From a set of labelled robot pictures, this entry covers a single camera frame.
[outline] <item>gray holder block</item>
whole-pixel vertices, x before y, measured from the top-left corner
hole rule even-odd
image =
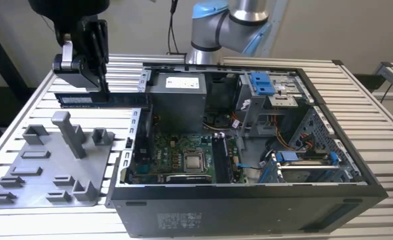
[[[108,136],[107,129],[103,127],[93,129],[91,137],[96,146],[107,146],[114,141]]]
[[[9,174],[12,176],[40,176],[41,172],[43,172],[41,167],[32,167],[32,168],[13,167]]]
[[[87,183],[85,187],[76,181],[72,194],[77,201],[92,201],[97,196],[97,191],[91,181]]]
[[[23,133],[23,138],[29,145],[43,145],[40,136],[47,136],[48,132],[43,125],[29,125]]]
[[[23,159],[48,159],[51,156],[49,151],[24,151],[21,153]]]
[[[57,187],[63,187],[63,186],[72,187],[75,185],[75,178],[71,175],[59,175],[53,177],[52,182]]]
[[[76,158],[60,132],[37,135],[41,144],[25,143],[11,164],[4,181],[0,180],[0,209],[89,207],[96,205],[101,189],[104,171],[108,162],[115,134],[107,132],[109,145],[96,145],[93,134],[72,126],[75,137],[87,152],[84,158]],[[37,152],[40,158],[25,158],[24,152]],[[65,191],[68,201],[47,199],[47,193]]]
[[[0,205],[12,204],[13,199],[16,199],[16,196],[9,191],[0,191]]]
[[[67,191],[51,191],[45,195],[47,200],[53,203],[67,203],[71,201],[71,195]]]
[[[23,187],[24,180],[20,176],[3,176],[0,178],[0,185],[4,188],[20,188]]]
[[[52,124],[60,128],[64,141],[77,159],[85,157],[85,151],[83,149],[81,143],[85,141],[83,130],[80,126],[72,126],[69,123],[69,112],[56,111],[52,116]]]

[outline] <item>robotic arm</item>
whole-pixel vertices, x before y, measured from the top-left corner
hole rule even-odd
[[[196,3],[192,13],[192,49],[186,62],[222,64],[222,47],[253,56],[271,30],[266,7],[267,0],[206,0]]]
[[[33,11],[49,18],[63,54],[53,59],[53,73],[72,86],[92,92],[93,102],[108,101],[107,21],[97,19],[109,0],[28,0]]]

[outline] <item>blue connector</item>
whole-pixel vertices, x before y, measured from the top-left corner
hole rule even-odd
[[[242,168],[247,168],[247,169],[250,169],[251,168],[251,166],[250,165],[247,165],[247,164],[243,164],[243,163],[236,163],[236,167],[242,167]]]
[[[283,161],[282,154],[281,153],[277,153],[275,156],[277,156],[277,161],[278,162],[282,162]]]
[[[331,157],[331,165],[333,166],[335,166],[335,165],[338,165],[338,155],[337,155],[337,153],[333,151],[331,153],[330,153],[330,157]]]
[[[281,154],[285,162],[294,162],[299,160],[294,151],[282,151]]]
[[[257,71],[251,73],[251,83],[255,88],[257,95],[267,96],[277,93],[269,75],[265,72]]]

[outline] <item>motherboard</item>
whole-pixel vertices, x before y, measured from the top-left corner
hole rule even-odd
[[[243,183],[243,171],[236,141],[227,138],[228,169],[231,183]],[[156,134],[154,137],[154,157],[136,164],[135,184],[214,184],[218,172],[212,151],[212,137],[200,135]]]

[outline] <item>label sticker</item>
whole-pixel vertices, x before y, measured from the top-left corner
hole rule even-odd
[[[199,78],[170,76],[167,77],[166,87],[171,89],[198,89]]]
[[[200,212],[158,213],[159,229],[198,229],[202,223]]]
[[[61,98],[65,104],[91,104],[92,100],[89,97],[64,97]]]
[[[238,128],[238,126],[239,126],[239,120],[234,120],[234,123],[231,124],[231,126],[236,129]]]
[[[286,89],[285,86],[282,86],[282,85],[275,85],[275,87],[277,87],[277,90],[285,90]]]

